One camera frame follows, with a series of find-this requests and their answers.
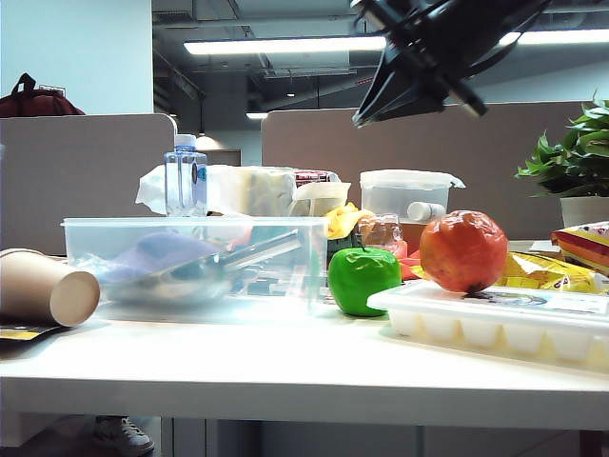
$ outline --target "red fruit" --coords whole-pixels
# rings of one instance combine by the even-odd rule
[[[420,251],[430,279],[447,290],[473,293],[501,278],[507,238],[483,212],[453,211],[425,227]]]

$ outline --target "shoe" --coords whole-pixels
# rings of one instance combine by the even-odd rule
[[[113,447],[123,457],[140,457],[154,449],[150,437],[135,426],[128,417],[121,416],[96,418],[93,443],[100,447]]]

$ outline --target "white ice cube tray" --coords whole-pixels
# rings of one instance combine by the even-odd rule
[[[475,296],[413,281],[374,294],[391,326],[413,341],[609,371],[609,297],[531,288]]]

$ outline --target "paper cup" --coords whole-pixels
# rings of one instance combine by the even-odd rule
[[[85,322],[97,308],[95,277],[29,249],[0,252],[0,315],[66,327]]]

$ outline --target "white desk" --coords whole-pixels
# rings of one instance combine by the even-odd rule
[[[89,320],[0,352],[8,412],[609,429],[609,375],[410,343],[386,320]]]

